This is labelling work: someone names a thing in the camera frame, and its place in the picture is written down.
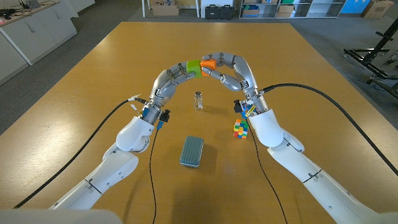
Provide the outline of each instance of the small glass bottle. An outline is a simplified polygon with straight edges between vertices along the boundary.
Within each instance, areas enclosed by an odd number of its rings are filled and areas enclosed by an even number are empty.
[[[195,107],[195,110],[202,110],[203,109],[201,92],[199,92],[199,91],[195,92],[195,97],[194,97],[193,101],[194,101],[193,107]]]

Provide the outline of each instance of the cardboard box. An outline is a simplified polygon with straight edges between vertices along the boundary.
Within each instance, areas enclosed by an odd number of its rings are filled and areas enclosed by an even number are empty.
[[[272,4],[277,4],[278,0],[262,0],[261,3],[272,3]]]
[[[276,17],[289,18],[292,15],[293,11],[294,11],[294,5],[281,5],[278,8],[278,13],[276,14]]]
[[[153,6],[163,6],[163,0],[152,0],[151,3]]]
[[[361,17],[363,18],[382,18],[387,10],[393,5],[392,1],[376,1],[371,0],[362,12]]]
[[[243,9],[243,17],[257,17],[259,16],[260,9]]]
[[[180,8],[178,6],[152,6],[154,16],[179,16]]]
[[[174,0],[163,0],[163,5],[164,6],[175,6],[175,1]]]

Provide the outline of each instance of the blue sponge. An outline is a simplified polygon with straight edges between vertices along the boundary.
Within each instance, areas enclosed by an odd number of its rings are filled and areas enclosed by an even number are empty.
[[[202,138],[188,136],[181,152],[180,163],[184,166],[198,167],[202,149]]]

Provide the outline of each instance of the storage shelf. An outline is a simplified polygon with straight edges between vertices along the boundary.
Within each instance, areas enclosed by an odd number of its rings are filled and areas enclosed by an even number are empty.
[[[276,17],[276,19],[293,19],[293,18],[306,18],[305,14],[303,13],[292,13],[292,15],[290,15],[290,17]]]
[[[242,19],[303,19],[303,18],[336,18],[346,0],[294,0],[292,3],[243,3],[245,5],[258,5],[260,14],[257,17],[242,17]],[[288,17],[277,17],[279,7],[294,5],[294,12]]]
[[[312,4],[344,4],[342,0],[313,0]]]
[[[278,3],[243,3],[242,6],[249,6],[249,5],[276,5]]]
[[[307,18],[336,18],[332,13],[308,13]]]
[[[344,4],[343,2],[313,2],[312,4]]]
[[[259,14],[257,17],[241,17],[241,19],[273,19],[275,14]]]

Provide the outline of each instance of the rubik's cube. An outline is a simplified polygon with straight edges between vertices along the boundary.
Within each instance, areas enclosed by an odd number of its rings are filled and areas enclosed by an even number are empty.
[[[248,128],[247,122],[237,119],[234,126],[234,137],[246,138],[248,136]]]

